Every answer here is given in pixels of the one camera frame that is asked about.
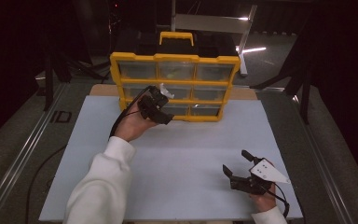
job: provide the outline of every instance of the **white table surface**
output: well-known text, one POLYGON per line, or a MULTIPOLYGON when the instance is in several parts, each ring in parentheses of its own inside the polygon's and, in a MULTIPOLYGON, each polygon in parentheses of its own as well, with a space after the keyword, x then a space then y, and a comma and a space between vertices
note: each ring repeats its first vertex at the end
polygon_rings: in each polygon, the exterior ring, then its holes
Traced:
MULTIPOLYGON (((72 189, 87 173, 91 158, 104 151, 119 113, 118 97, 86 98, 40 220, 63 219, 72 189)), ((252 201, 230 189, 222 171, 225 164, 234 175, 250 175, 253 164, 241 156, 243 149, 267 158, 289 176, 260 101, 230 100, 219 122, 173 120, 131 143, 138 151, 131 165, 128 221, 251 219, 252 201)), ((293 186, 279 186, 291 205, 288 218, 302 217, 293 186)))

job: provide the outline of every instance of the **plastic drawer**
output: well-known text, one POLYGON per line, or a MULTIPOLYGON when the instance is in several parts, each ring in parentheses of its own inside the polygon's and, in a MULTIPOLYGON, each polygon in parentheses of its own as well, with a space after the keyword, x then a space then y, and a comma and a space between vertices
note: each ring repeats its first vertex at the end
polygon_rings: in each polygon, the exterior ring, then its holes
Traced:
POLYGON ((164 87, 174 94, 173 99, 175 100, 189 100, 191 95, 191 85, 166 85, 164 87))
POLYGON ((194 86, 194 100, 221 101, 225 97, 226 86, 194 86))
POLYGON ((124 96, 127 99, 133 99, 147 86, 146 84, 123 84, 124 96))
POLYGON ((156 78, 156 63, 119 61, 118 68, 124 78, 151 79, 156 78))
POLYGON ((220 105, 192 105, 190 115, 192 116, 217 116, 220 105))
POLYGON ((191 80, 194 74, 194 63, 189 62, 160 62, 158 63, 159 78, 191 80))
POLYGON ((229 81, 233 64, 199 63, 196 80, 229 81))
POLYGON ((161 108, 161 111, 167 114, 173 114, 175 116, 186 116, 188 105, 166 104, 161 108))

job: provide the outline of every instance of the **person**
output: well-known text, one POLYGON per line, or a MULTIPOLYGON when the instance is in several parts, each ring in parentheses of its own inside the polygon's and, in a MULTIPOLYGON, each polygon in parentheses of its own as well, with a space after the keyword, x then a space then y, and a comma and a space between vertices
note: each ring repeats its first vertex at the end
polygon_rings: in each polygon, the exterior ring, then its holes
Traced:
MULTIPOLYGON (((92 159, 89 172, 71 193, 63 223, 122 224, 131 183, 131 160, 136 152, 130 141, 157 125, 150 119, 143 119, 137 111, 138 105, 133 104, 114 136, 109 137, 105 151, 92 159)), ((253 215, 256 223, 285 223, 274 199, 268 195, 250 197, 260 212, 253 215)))

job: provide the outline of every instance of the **dark background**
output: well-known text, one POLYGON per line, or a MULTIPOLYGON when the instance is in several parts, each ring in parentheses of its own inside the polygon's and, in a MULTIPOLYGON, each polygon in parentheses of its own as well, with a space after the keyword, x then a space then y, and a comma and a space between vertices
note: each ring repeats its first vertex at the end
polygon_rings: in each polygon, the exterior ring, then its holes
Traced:
MULTIPOLYGON (((238 7, 233 6, 237 1, 232 2, 228 6, 200 7, 199 13, 235 16, 238 7)), ((285 67, 302 63, 307 54, 314 52, 310 63, 312 84, 319 88, 358 163, 358 1, 315 1, 309 5, 312 7, 275 2, 259 6, 252 31, 298 35, 285 67)), ((153 32, 157 23, 170 23, 171 5, 166 0, 96 1, 93 10, 101 13, 95 14, 108 16, 106 3, 110 7, 119 3, 110 9, 122 19, 120 28, 132 26, 153 32)), ((184 1, 178 5, 178 12, 186 13, 193 4, 184 1)), ((77 16, 76 7, 69 0, 0 1, 0 127, 38 89, 34 77, 44 70, 41 35, 76 60, 90 62, 90 46, 85 43, 88 34, 79 25, 83 18, 77 16)), ((109 49, 109 41, 114 44, 106 33, 100 37, 102 51, 109 49)))

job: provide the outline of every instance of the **yellow organizer box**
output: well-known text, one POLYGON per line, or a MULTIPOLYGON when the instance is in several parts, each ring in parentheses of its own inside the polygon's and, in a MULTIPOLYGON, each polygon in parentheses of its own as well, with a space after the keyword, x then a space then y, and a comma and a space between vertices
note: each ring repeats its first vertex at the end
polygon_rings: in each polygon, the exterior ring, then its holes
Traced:
POLYGON ((123 31, 110 56, 123 110, 145 87, 163 83, 174 98, 161 108, 173 119, 218 121, 240 68, 228 35, 123 31))

